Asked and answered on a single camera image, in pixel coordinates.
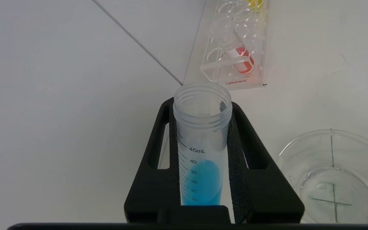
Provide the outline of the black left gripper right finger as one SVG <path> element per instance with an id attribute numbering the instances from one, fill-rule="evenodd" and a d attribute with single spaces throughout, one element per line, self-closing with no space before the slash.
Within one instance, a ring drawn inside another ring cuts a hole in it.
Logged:
<path id="1" fill-rule="evenodd" d="M 299 224 L 305 211 L 241 107 L 232 102 L 227 135 L 236 224 Z"/>

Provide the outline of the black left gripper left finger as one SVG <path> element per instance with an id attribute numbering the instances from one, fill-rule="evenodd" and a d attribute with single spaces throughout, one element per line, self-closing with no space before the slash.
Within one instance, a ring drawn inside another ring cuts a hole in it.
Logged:
<path id="1" fill-rule="evenodd" d="M 180 202 L 179 156 L 174 99 L 162 103 L 124 204 L 129 224 L 184 224 Z M 158 169 L 165 126 L 169 125 L 170 166 Z"/>

